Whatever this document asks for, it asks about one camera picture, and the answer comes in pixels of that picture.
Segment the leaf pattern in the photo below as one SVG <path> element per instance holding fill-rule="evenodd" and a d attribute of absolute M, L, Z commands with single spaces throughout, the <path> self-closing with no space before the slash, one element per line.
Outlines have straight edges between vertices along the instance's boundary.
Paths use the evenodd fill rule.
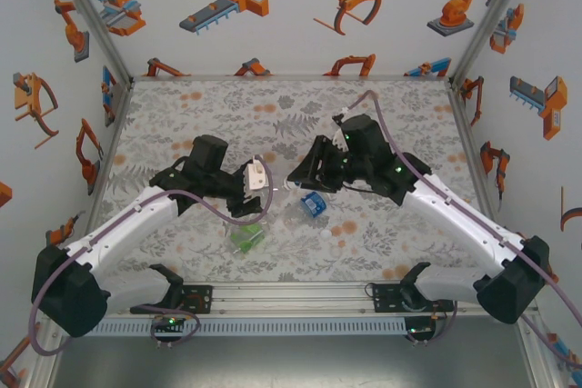
<path fill-rule="evenodd" d="M 277 188 L 299 163 L 316 135 L 334 135 L 331 116 L 366 89 L 376 90 L 398 145 L 431 165 L 462 198 L 475 192 L 454 117 L 446 110 L 447 84 L 414 81 L 180 81 L 137 82 L 115 161 L 98 211 L 104 223 L 133 201 L 149 180 L 192 140 L 213 134 L 228 141 L 223 169 L 232 172 L 253 154 L 270 154 Z M 373 118 L 373 105 L 350 114 Z M 357 182 L 354 186 L 365 187 Z M 375 194 L 323 194 L 327 209 L 287 229 L 281 216 L 297 208 L 300 190 L 277 191 L 271 214 L 261 225 L 266 238 L 244 257 L 234 254 L 232 231 L 194 205 L 149 235 L 112 274 L 136 272 L 162 263 L 188 282 L 374 281 L 400 264 L 428 261 L 473 266 L 462 247 L 422 217 Z M 225 211 L 224 201 L 209 199 Z M 322 234 L 332 231 L 332 236 Z"/>

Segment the gray floor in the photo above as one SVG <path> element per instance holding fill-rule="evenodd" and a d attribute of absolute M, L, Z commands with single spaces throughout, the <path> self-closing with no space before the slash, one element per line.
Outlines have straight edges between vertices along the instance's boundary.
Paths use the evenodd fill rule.
<path fill-rule="evenodd" d="M 63 353 L 53 387 L 531 387 L 517 328 L 457 320 L 440 343 L 396 336 L 199 338 L 157 350 L 146 338 L 83 338 Z"/>

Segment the white wall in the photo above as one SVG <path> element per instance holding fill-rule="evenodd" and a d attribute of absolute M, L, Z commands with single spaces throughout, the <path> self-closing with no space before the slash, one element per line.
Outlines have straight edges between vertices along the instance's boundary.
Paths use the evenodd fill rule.
<path fill-rule="evenodd" d="M 80 210 L 77 235 L 85 232 L 93 197 L 87 196 L 81 164 L 75 156 L 75 138 L 84 117 L 93 127 L 105 153 L 114 126 L 105 128 L 101 74 L 107 61 L 94 38 L 90 56 L 76 64 L 73 47 L 65 38 L 65 21 L 53 0 L 2 0 L 0 24 L 0 182 L 13 190 L 13 199 L 0 208 L 0 357 L 26 335 L 35 260 L 45 247 L 45 232 L 57 229 Z M 71 13 L 80 30 L 87 25 Z M 35 72 L 53 89 L 59 104 L 45 121 L 59 134 L 37 150 L 44 133 L 29 116 L 19 122 L 15 110 L 12 74 Z M 43 109 L 48 97 L 41 93 Z M 85 156 L 94 161 L 95 148 L 85 141 Z"/>
<path fill-rule="evenodd" d="M 511 0 L 509 6 L 519 3 L 524 4 L 525 15 L 517 40 L 504 55 L 485 48 L 471 69 L 471 79 L 485 78 L 483 115 L 473 133 L 478 145 L 490 140 L 511 155 L 501 223 L 549 243 L 559 284 L 582 308 L 582 219 L 568 221 L 564 233 L 559 227 L 561 185 L 566 189 L 566 210 L 582 206 L 580 0 Z M 562 110 L 561 131 L 551 140 L 543 138 L 537 111 L 509 97 L 512 75 L 542 90 L 556 75 L 563 77 L 568 102 Z M 474 111 L 474 102 L 469 101 L 469 118 Z M 489 176 L 489 188 L 497 199 L 493 177 Z M 544 290 L 538 303 L 550 329 L 582 354 L 582 330 L 553 291 Z"/>
<path fill-rule="evenodd" d="M 439 17 L 448 0 L 383 0 L 369 26 L 345 17 L 346 36 L 341 36 L 313 20 L 318 17 L 333 23 L 337 0 L 269 0 L 270 13 L 265 17 L 245 11 L 196 35 L 178 24 L 215 0 L 137 1 L 147 25 L 130 36 L 112 35 L 133 75 L 145 73 L 147 60 L 155 56 L 194 75 L 232 75 L 252 57 L 273 74 L 321 75 L 338 58 L 372 53 L 377 56 L 372 74 L 402 75 L 447 56 L 453 58 L 454 68 L 487 9 L 485 0 L 474 0 L 468 17 L 476 26 L 443 37 L 426 27 L 426 22 Z M 101 10 L 101 4 L 94 2 Z M 363 16 L 369 9 L 361 11 L 357 10 Z M 345 71 L 356 73 L 359 66 Z"/>

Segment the floral tablecloth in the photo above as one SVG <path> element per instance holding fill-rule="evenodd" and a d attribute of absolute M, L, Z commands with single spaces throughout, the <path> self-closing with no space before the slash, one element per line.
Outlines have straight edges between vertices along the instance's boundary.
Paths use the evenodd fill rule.
<path fill-rule="evenodd" d="M 467 159 L 447 96 L 447 83 L 421 81 L 167 81 L 137 82 L 100 205 L 98 222 L 134 200 L 149 179 L 189 154 L 192 140 L 212 134 L 229 143 L 223 169 L 262 154 L 280 182 L 316 135 L 332 137 L 331 115 L 371 88 L 403 150 L 431 165 L 461 197 L 477 204 Z M 372 102 L 353 114 L 376 117 Z M 233 254 L 228 227 L 200 205 L 147 237 L 116 267 L 137 271 L 162 263 L 186 281 L 373 281 L 401 278 L 429 261 L 473 265 L 468 254 L 422 217 L 374 194 L 342 191 L 327 209 L 289 230 L 278 217 L 301 194 L 279 191 L 266 239 Z M 212 200 L 226 210 L 221 200 Z"/>

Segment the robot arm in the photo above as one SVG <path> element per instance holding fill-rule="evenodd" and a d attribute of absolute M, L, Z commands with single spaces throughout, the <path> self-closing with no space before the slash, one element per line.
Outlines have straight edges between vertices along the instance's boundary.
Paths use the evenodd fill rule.
<path fill-rule="evenodd" d="M 226 199 L 235 218 L 262 212 L 259 197 L 246 197 L 246 163 L 233 174 L 220 170 L 228 144 L 211 135 L 198 136 L 194 144 L 189 156 L 156 174 L 150 186 L 111 220 L 64 249 L 51 245 L 38 255 L 33 302 L 55 270 L 78 256 L 51 284 L 39 305 L 72 337 L 90 332 L 107 313 L 146 303 L 176 309 L 183 302 L 182 278 L 163 265 L 151 265 L 128 276 L 108 275 L 144 238 L 196 203 L 172 195 L 172 190 Z"/>
<path fill-rule="evenodd" d="M 513 244 L 546 271 L 547 244 L 535 236 L 524 240 L 492 222 L 453 193 L 437 175 L 431 174 L 428 165 L 405 154 L 418 172 L 448 197 L 436 194 L 392 153 L 378 123 L 369 116 L 357 115 L 343 123 L 342 117 L 334 117 L 334 120 L 340 124 L 341 135 L 333 142 L 323 135 L 318 136 L 306 158 L 287 180 L 306 189 L 329 193 L 340 190 L 345 183 L 363 180 L 376 194 L 389 197 L 399 206 L 443 228 L 472 254 L 479 266 L 416 265 L 401 283 L 406 304 L 414 309 L 426 300 L 479 303 L 499 321 L 514 323 L 545 282 L 504 243 Z M 474 218 L 463 214 L 459 207 Z M 495 239 L 486 226 L 496 229 L 503 236 L 502 241 Z"/>

